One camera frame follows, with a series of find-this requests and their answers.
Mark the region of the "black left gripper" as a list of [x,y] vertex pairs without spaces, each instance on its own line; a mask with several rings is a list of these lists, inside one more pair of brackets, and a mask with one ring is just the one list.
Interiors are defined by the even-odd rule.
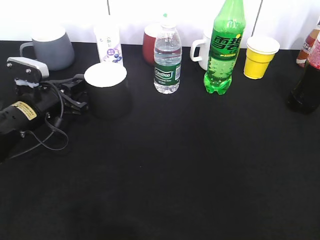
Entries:
[[88,109],[87,102],[79,102],[66,94],[79,94],[86,90],[83,74],[76,74],[72,78],[57,80],[56,85],[61,93],[48,82],[29,82],[15,79],[17,102],[14,103],[16,118],[40,118],[49,113],[51,116],[64,114],[82,115]]

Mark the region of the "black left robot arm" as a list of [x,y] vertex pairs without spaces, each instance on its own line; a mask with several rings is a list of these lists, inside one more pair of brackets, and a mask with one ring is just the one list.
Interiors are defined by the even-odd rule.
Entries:
[[38,140],[38,146],[48,147],[46,141],[54,133],[66,136],[60,129],[64,114],[81,115],[88,103],[79,101],[86,92],[85,77],[76,74],[62,80],[42,80],[29,83],[17,79],[18,100],[0,111],[0,160],[10,159],[10,151],[27,134],[46,124],[50,133]]

